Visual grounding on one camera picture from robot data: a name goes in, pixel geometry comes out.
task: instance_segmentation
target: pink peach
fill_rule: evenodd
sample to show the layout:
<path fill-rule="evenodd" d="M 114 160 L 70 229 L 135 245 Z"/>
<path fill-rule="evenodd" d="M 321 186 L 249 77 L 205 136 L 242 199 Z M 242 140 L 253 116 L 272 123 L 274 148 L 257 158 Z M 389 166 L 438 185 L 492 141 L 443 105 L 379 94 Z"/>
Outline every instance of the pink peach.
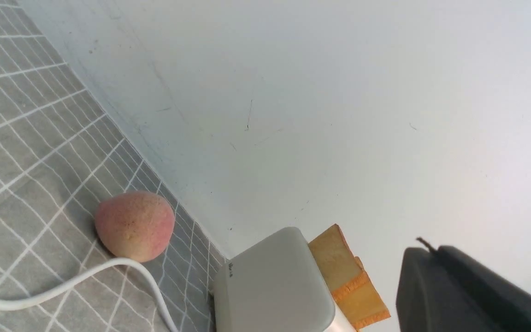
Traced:
<path fill-rule="evenodd" d="M 101 202 L 95 229 L 102 243 L 117 257 L 147 262 L 169 243 L 175 216 L 169 203 L 147 191 L 131 191 Z"/>

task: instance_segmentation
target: black device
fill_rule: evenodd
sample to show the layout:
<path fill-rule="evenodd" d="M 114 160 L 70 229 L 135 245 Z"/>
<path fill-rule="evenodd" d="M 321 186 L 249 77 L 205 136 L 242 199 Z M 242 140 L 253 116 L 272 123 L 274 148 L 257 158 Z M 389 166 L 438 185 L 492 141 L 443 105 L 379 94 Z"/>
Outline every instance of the black device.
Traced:
<path fill-rule="evenodd" d="M 407 248 L 401 332 L 531 332 L 531 295 L 453 246 Z"/>

